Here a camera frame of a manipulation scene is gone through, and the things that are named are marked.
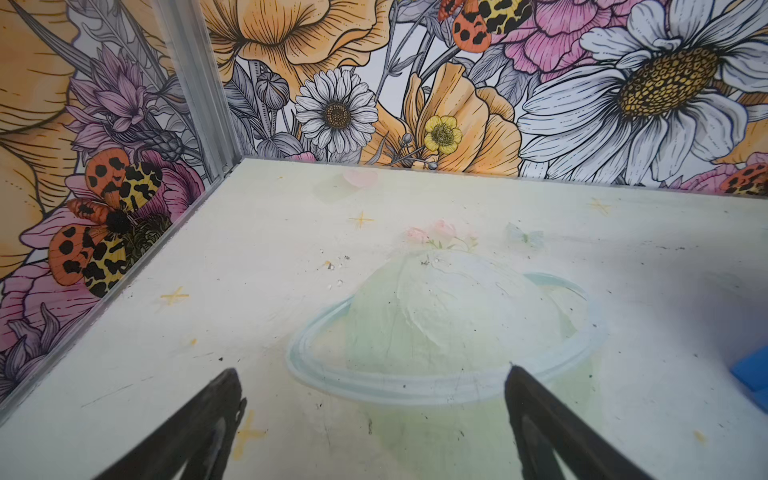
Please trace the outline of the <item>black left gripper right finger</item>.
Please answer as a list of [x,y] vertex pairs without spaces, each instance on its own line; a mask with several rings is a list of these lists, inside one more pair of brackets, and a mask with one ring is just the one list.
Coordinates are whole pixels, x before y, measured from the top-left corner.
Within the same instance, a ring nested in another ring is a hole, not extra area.
[[651,479],[524,368],[512,367],[504,397],[525,479],[563,479],[561,463],[578,479]]

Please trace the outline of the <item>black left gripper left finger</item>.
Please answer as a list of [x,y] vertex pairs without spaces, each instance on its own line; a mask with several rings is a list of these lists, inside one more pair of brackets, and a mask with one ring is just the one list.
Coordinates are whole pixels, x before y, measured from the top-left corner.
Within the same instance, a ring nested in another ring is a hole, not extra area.
[[99,479],[221,479],[247,399],[238,373],[223,370]]

